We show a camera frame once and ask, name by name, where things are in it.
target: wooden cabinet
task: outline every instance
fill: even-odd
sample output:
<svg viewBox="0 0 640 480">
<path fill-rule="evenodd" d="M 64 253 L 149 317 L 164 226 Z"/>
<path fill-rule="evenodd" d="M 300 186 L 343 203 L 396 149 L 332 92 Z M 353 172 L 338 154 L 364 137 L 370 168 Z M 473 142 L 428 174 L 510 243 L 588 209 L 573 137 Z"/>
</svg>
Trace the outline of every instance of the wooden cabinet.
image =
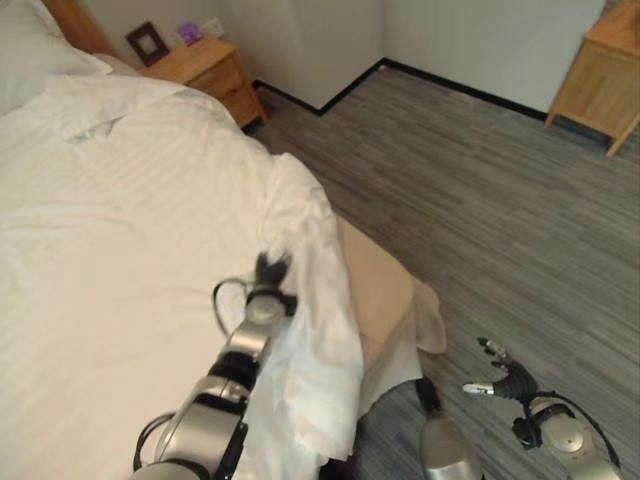
<svg viewBox="0 0 640 480">
<path fill-rule="evenodd" d="M 220 100 L 236 123 L 244 127 L 266 120 L 256 92 L 248 82 L 235 48 L 212 37 L 190 47 L 175 48 L 166 57 L 140 70 L 143 75 L 188 85 Z"/>
<path fill-rule="evenodd" d="M 613 156 L 640 122 L 640 3 L 627 0 L 585 36 L 546 125 L 556 115 L 613 138 Z"/>
</svg>

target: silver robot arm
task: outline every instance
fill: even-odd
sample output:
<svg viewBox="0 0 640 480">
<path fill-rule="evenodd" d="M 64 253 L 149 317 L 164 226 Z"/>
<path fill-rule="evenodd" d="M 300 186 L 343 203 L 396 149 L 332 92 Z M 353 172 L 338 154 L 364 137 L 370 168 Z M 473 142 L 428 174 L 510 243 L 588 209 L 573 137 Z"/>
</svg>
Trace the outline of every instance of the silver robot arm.
<svg viewBox="0 0 640 480">
<path fill-rule="evenodd" d="M 495 357 L 493 365 L 506 370 L 507 376 L 495 383 L 468 383 L 463 386 L 465 392 L 497 395 L 522 403 L 525 418 L 516 419 L 512 427 L 516 437 L 527 450 L 544 446 L 566 469 L 569 480 L 623 480 L 619 469 L 598 451 L 591 430 L 575 418 L 564 401 L 558 400 L 570 402 L 569 399 L 555 392 L 538 392 L 531 374 L 504 348 L 486 338 L 478 341 L 487 354 Z M 605 442 L 612 461 L 619 464 L 606 438 Z"/>
<path fill-rule="evenodd" d="M 244 321 L 165 427 L 154 463 L 138 468 L 131 480 L 229 480 L 233 476 L 248 430 L 242 419 L 269 354 L 271 335 L 296 309 L 296 297 L 279 289 L 289 260 L 269 265 L 266 255 L 258 257 L 256 286 L 247 297 Z"/>
</svg>

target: black cable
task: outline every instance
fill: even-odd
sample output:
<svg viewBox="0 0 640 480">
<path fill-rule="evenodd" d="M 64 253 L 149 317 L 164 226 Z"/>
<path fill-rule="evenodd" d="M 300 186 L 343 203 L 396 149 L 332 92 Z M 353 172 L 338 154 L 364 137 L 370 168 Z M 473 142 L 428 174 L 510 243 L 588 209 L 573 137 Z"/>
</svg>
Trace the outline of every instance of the black cable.
<svg viewBox="0 0 640 480">
<path fill-rule="evenodd" d="M 559 400 L 562 400 L 563 402 L 568 403 L 569 405 L 574 407 L 576 410 L 578 410 L 582 414 L 582 416 L 588 420 L 588 422 L 591 424 L 593 429 L 596 432 L 598 432 L 598 434 L 600 435 L 600 438 L 602 438 L 602 440 L 604 441 L 604 444 L 607 447 L 607 451 L 609 452 L 609 458 L 611 459 L 611 463 L 613 463 L 616 467 L 618 467 L 620 469 L 622 468 L 622 466 L 620 465 L 620 457 L 618 457 L 618 453 L 616 452 L 616 449 L 613 448 L 612 443 L 609 441 L 609 439 L 605 435 L 604 431 L 600 427 L 600 424 L 598 422 L 596 422 L 591 415 L 589 415 L 587 412 L 585 412 L 584 409 L 582 407 L 580 407 L 580 405 L 578 405 L 576 402 L 574 402 L 570 398 L 567 398 L 564 395 L 560 395 L 560 394 L 556 393 L 555 391 L 538 392 L 531 398 L 531 400 L 533 400 L 533 398 L 538 398 L 538 397 L 542 397 L 542 398 L 557 398 Z"/>
<path fill-rule="evenodd" d="M 241 278 L 231 277 L 221 281 L 219 284 L 217 284 L 213 288 L 213 291 L 211 292 L 211 303 L 213 305 L 213 313 L 215 314 L 216 321 L 218 322 L 218 327 L 220 327 L 220 330 L 222 330 L 222 333 L 224 333 L 224 336 L 229 338 L 229 330 L 227 330 L 227 327 L 225 327 L 222 321 L 222 317 L 220 316 L 220 311 L 218 310 L 218 290 L 220 290 L 220 288 L 227 283 L 235 283 L 237 285 L 241 285 L 242 287 L 244 287 L 245 296 L 247 295 L 248 283 L 242 280 Z"/>
<path fill-rule="evenodd" d="M 142 468 L 142 459 L 140 458 L 142 455 L 142 447 L 144 447 L 145 442 L 149 438 L 149 435 L 153 433 L 153 431 L 159 426 L 167 423 L 169 420 L 173 418 L 175 412 L 165 413 L 164 415 L 160 415 L 157 418 L 151 420 L 140 432 L 138 436 L 138 441 L 136 442 L 136 452 L 133 454 L 133 471 L 137 472 Z"/>
</svg>

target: nightstand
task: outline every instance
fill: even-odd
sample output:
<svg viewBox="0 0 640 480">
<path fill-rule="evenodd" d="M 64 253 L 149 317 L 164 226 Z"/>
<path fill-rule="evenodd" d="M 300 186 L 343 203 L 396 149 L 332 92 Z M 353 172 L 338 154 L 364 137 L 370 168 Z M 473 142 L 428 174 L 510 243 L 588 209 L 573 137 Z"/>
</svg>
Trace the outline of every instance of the nightstand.
<svg viewBox="0 0 640 480">
<path fill-rule="evenodd" d="M 139 72 L 148 77 L 181 83 L 217 98 L 240 127 L 258 117 L 263 121 L 267 119 L 240 66 L 235 47 L 213 37 L 205 36 L 190 47 L 174 48 L 167 56 Z"/>
</svg>

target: white bedsheet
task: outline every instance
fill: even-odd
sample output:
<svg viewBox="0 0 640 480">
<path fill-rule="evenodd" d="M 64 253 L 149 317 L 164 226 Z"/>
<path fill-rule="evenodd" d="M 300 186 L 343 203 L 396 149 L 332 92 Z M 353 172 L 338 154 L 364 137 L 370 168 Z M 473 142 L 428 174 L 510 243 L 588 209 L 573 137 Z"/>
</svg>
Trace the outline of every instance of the white bedsheet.
<svg viewBox="0 0 640 480">
<path fill-rule="evenodd" d="M 211 287 L 263 250 L 293 254 L 284 286 L 300 305 L 254 390 L 234 479 L 311 479 L 350 451 L 362 356 L 325 194 L 180 90 L 56 77 L 0 118 L 4 480 L 129 478 L 142 426 L 224 343 Z"/>
</svg>

